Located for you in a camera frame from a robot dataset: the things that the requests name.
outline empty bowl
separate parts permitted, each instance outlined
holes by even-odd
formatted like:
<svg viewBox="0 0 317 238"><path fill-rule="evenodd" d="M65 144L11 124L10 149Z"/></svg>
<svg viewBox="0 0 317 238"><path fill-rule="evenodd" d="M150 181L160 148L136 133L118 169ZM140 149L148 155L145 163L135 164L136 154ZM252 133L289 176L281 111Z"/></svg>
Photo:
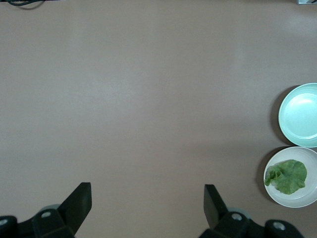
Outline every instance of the empty bowl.
<svg viewBox="0 0 317 238"><path fill-rule="evenodd" d="M317 147L317 83L293 89L280 106L278 122L294 144Z"/></svg>

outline white bowl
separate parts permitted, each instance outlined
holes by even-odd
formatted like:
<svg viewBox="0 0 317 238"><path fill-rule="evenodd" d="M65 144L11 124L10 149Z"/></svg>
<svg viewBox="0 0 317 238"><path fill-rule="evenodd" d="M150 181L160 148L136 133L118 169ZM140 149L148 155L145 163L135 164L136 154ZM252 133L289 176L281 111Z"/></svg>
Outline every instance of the white bowl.
<svg viewBox="0 0 317 238"><path fill-rule="evenodd" d="M277 152L267 163L264 170L264 179L267 169L287 160L302 162L307 170L305 187L287 195L278 191L272 184L265 186L267 193L277 203L285 207L305 207L317 200L317 153L305 147L288 147Z"/></svg>

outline bowl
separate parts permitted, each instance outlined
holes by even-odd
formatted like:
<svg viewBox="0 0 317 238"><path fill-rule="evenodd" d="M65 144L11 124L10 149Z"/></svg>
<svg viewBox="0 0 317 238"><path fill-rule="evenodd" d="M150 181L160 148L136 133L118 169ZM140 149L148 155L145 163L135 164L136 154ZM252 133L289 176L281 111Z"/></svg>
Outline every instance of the bowl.
<svg viewBox="0 0 317 238"><path fill-rule="evenodd" d="M293 89L280 106L278 122L295 145L317 147L317 83Z"/></svg>
<svg viewBox="0 0 317 238"><path fill-rule="evenodd" d="M280 205L285 207L305 207L317 200L317 153L305 147L288 147L277 152L267 163L264 170L264 179L270 166L287 160L297 160L302 162L307 170L305 187L287 195L278 191L272 184L265 185L270 197Z"/></svg>

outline screw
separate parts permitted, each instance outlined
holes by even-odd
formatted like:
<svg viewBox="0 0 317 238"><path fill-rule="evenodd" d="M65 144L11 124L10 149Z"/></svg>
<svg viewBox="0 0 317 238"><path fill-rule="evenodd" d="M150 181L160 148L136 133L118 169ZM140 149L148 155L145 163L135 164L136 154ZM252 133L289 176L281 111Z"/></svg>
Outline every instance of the screw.
<svg viewBox="0 0 317 238"><path fill-rule="evenodd" d="M45 218L45 217L49 217L51 215L51 212L45 212L41 215L42 218Z"/></svg>
<svg viewBox="0 0 317 238"><path fill-rule="evenodd" d="M0 226L6 224L8 222L8 219L3 219L0 221Z"/></svg>
<svg viewBox="0 0 317 238"><path fill-rule="evenodd" d="M233 213L231 217L236 221L241 221L242 217L238 213Z"/></svg>
<svg viewBox="0 0 317 238"><path fill-rule="evenodd" d="M283 231L283 230L286 229L286 227L285 227L282 223L280 223L280 222L273 222L273 226L274 226L276 229L281 230L281 231Z"/></svg>

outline green lettuce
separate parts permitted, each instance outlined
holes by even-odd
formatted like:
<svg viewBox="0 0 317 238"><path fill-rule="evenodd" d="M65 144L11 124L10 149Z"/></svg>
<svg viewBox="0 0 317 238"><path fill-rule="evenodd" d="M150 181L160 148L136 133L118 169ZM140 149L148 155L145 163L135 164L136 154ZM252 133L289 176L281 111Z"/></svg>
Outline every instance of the green lettuce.
<svg viewBox="0 0 317 238"><path fill-rule="evenodd" d="M292 194L305 187L307 170L302 162L287 160L277 165L270 166L266 172L264 183L272 184L284 194Z"/></svg>

